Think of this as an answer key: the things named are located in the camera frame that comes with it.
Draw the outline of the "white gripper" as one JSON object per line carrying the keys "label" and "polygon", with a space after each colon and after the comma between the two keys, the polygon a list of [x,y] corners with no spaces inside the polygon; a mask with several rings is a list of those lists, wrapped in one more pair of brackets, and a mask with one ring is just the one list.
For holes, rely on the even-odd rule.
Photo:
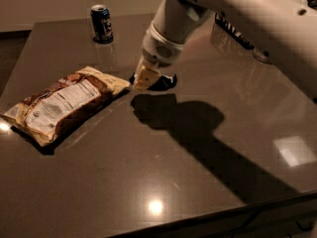
{"label": "white gripper", "polygon": [[143,58],[137,65],[134,73],[133,87],[138,90],[147,90],[154,85],[161,73],[162,67],[175,63],[185,44],[185,33],[175,27],[168,29],[151,22],[143,39]]}

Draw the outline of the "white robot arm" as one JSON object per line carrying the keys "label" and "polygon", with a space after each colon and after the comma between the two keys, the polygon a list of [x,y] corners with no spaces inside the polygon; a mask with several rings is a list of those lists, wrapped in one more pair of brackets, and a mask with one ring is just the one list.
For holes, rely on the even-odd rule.
{"label": "white robot arm", "polygon": [[162,0],[144,36],[136,89],[159,81],[193,31],[215,12],[309,98],[317,97],[317,12],[293,0]]}

